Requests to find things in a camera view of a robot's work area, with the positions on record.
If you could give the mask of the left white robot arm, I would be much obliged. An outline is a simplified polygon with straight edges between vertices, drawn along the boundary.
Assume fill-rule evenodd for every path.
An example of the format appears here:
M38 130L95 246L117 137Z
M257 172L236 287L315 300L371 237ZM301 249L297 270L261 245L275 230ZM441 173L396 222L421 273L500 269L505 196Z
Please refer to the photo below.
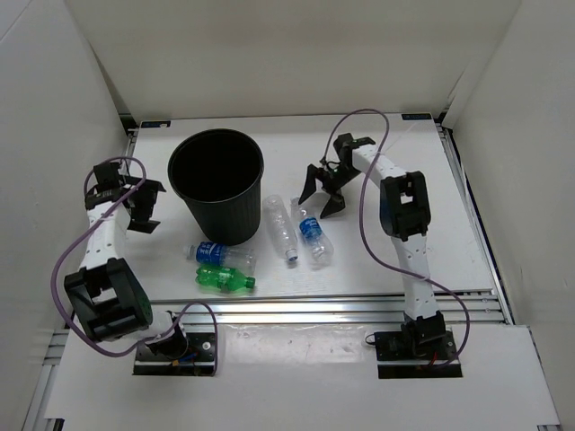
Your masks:
M89 234L79 269L64 278L64 290L93 347L134 338L153 354L170 360L186 354L188 337L172 312L154 312L144 288L125 260L129 231L152 233L152 217L164 186L134 177L114 158L93 167L95 183L84 189Z

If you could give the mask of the green plastic bottle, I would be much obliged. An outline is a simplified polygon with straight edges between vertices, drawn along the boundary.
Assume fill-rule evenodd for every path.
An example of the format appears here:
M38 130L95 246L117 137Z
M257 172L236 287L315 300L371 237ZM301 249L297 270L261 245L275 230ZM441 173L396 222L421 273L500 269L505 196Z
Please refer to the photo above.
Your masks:
M256 284L254 277L246 276L236 268L214 265L199 266L196 270L196 282L227 294L251 292Z

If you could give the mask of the clear bottle blue label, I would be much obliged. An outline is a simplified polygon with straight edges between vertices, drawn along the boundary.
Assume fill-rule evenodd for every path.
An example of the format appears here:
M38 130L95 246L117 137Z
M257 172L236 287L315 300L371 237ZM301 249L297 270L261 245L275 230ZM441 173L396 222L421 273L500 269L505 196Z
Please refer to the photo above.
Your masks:
M320 226L315 212L299 204L298 198L290 199L292 219L301 235L312 264L324 268L332 263L334 248L332 242Z

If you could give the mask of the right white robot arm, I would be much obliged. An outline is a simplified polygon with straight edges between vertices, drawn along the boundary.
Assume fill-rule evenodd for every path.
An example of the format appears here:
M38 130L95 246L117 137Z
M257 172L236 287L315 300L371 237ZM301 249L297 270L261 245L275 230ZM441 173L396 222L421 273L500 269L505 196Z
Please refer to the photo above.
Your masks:
M432 364L448 358L445 319L429 281L427 232L431 220L426 180L422 172L407 172L376 149L370 137L337 137L339 161L333 166L306 168L305 185L298 200L304 203L321 185L329 195L320 217L345 208L341 189L363 173L379 189L379 220L394 245L405 294L401 332L388 341L395 358L428 359Z

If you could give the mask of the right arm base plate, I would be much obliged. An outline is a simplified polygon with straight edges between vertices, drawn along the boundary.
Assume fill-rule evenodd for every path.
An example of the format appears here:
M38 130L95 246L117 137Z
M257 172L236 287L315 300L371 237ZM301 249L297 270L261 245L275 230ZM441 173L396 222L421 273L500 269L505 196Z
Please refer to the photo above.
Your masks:
M456 343L451 330L441 340L431 342L414 353L401 331L377 331L364 338L376 351L377 375L380 380L462 378L462 366L455 359Z

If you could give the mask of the blue label bottle white cap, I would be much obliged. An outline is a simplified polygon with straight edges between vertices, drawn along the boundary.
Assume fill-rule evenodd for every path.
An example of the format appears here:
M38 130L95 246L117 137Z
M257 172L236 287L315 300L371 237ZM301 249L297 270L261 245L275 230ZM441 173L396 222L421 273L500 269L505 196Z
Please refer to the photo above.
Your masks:
M197 245L186 245L183 252L186 259L199 264L236 268L244 274L253 273L256 267L254 251L221 243L200 242Z

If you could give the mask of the clear crushed plastic bottle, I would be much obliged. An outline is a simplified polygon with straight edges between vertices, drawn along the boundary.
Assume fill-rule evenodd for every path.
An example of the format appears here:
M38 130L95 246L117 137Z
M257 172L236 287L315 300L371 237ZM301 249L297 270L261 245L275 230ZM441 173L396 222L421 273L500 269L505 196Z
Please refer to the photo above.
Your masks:
M288 264L298 260L296 232L283 199L270 195L262 202L264 220L275 252Z

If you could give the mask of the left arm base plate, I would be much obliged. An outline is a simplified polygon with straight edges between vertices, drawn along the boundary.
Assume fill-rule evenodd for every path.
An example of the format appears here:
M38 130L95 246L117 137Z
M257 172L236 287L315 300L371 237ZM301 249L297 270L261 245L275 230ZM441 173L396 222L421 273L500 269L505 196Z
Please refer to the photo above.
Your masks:
M137 348L133 375L213 376L216 367L214 331L192 331L180 327L167 339Z

